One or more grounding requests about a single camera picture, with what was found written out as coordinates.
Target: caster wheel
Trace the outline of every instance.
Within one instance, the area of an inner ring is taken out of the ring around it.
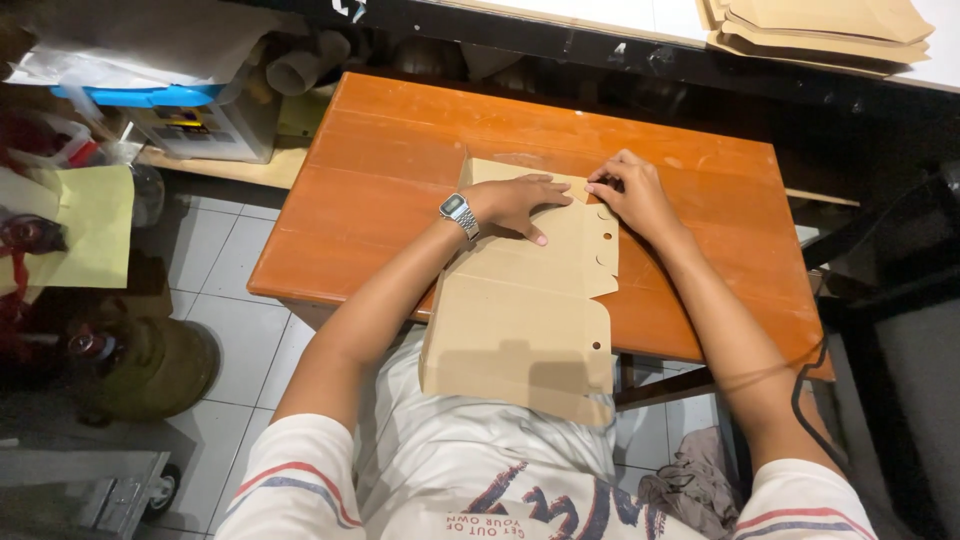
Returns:
[[[160,472],[160,479],[154,487],[153,494],[150,494],[140,521],[144,523],[156,521],[173,505],[178,490],[180,490],[180,467],[167,463]]]

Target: hand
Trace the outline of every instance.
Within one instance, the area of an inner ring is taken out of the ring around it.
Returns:
[[[623,184],[620,192],[608,178]],[[638,158],[629,150],[616,153],[587,178],[587,192],[592,193],[610,206],[628,227],[657,246],[665,237],[685,229],[663,193],[657,167]]]
[[[564,195],[570,184],[553,184],[548,174],[528,174],[513,180],[482,182],[460,190],[473,216],[481,225],[494,223],[513,229],[538,246],[546,245],[546,235],[530,222],[530,212],[540,205],[566,206],[573,202]]]

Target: person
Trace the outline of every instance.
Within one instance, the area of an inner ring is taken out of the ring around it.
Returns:
[[[460,194],[479,223],[542,246],[548,238],[531,211],[572,201],[568,184],[550,180],[528,175]],[[586,191],[657,250],[746,436],[754,493],[734,539],[874,540],[856,493],[794,416],[794,372],[710,266],[656,167],[620,151],[589,176]],[[217,540],[703,538],[612,485],[610,426],[422,395],[422,326],[397,332],[466,240],[464,227],[438,217],[326,321],[251,449]],[[802,410],[826,434],[812,401],[804,398]]]

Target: red stripe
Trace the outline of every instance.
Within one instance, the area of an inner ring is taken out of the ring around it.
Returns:
[[[741,529],[744,529],[744,528],[753,527],[754,525],[756,525],[756,524],[758,524],[758,523],[761,523],[761,522],[764,522],[764,521],[767,521],[767,520],[772,520],[772,519],[774,519],[774,518],[780,518],[780,517],[783,517],[783,516],[820,516],[820,517],[836,516],[836,517],[839,517],[839,518],[843,518],[844,521],[846,521],[847,523],[849,523],[853,528],[855,528],[855,529],[859,530],[860,532],[862,532],[862,533],[863,533],[867,538],[869,538],[870,540],[876,540],[876,539],[874,538],[874,536],[873,536],[867,529],[861,527],[857,522],[855,522],[854,520],[848,518],[843,512],[841,512],[841,511],[839,511],[839,510],[834,510],[833,508],[827,508],[827,507],[822,507],[822,508],[783,508],[783,509],[780,509],[780,510],[773,510],[773,511],[767,512],[767,513],[765,513],[765,514],[760,514],[759,516],[755,517],[755,518],[752,519],[752,520],[748,520],[748,521],[745,521],[745,522],[742,522],[742,523],[738,523],[738,524],[736,525],[736,532],[739,532]]]
[[[282,465],[277,465],[276,467],[271,467],[270,469],[267,469],[266,471],[260,473],[259,475],[253,477],[252,479],[249,479],[246,482],[244,482],[243,485],[240,486],[240,489],[237,490],[237,493],[236,495],[233,496],[233,498],[236,499],[237,497],[240,496],[241,493],[246,491],[247,488],[257,483],[258,481],[264,479],[265,477],[268,477],[273,473],[278,473],[280,471],[287,471],[290,469],[294,469],[297,471],[305,471],[307,473],[317,475],[318,478],[324,481],[324,483],[326,484],[326,488],[330,490],[330,493],[332,493],[333,496],[337,499],[337,503],[340,504],[340,516],[344,518],[344,521],[356,527],[362,526],[362,524],[359,521],[354,520],[347,515],[347,509],[344,506],[344,499],[343,497],[340,496],[340,490],[337,489],[336,484],[330,481],[330,479],[327,478],[326,475],[324,475],[324,473],[321,473],[319,470],[317,470],[316,467],[314,467],[309,463],[304,463],[302,461],[290,461],[288,463],[284,463]]]

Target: silver watch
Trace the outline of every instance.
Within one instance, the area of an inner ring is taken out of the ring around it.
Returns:
[[[460,226],[464,228],[464,231],[467,232],[467,240],[471,242],[480,234],[480,226],[477,225],[477,220],[473,217],[473,212],[470,211],[467,199],[460,193],[450,195],[450,197],[440,205],[440,215],[460,224]]]

